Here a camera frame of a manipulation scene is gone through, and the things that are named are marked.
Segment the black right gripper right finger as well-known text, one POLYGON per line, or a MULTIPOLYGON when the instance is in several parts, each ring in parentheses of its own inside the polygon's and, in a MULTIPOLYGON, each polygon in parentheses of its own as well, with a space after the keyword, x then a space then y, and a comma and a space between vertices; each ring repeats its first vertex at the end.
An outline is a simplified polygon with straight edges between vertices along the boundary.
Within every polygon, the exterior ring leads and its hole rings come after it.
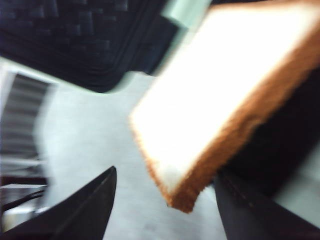
POLYGON ((253 190, 227 170, 214 178, 217 207, 229 240, 318 240, 320 229, 253 190))

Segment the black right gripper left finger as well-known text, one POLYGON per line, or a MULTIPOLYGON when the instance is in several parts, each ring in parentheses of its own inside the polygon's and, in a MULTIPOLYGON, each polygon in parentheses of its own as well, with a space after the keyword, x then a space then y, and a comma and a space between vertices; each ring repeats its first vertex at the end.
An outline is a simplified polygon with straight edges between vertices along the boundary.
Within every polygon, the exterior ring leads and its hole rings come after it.
POLYGON ((70 197, 4 232, 2 240, 101 240, 113 209, 117 170, 108 168, 70 197))

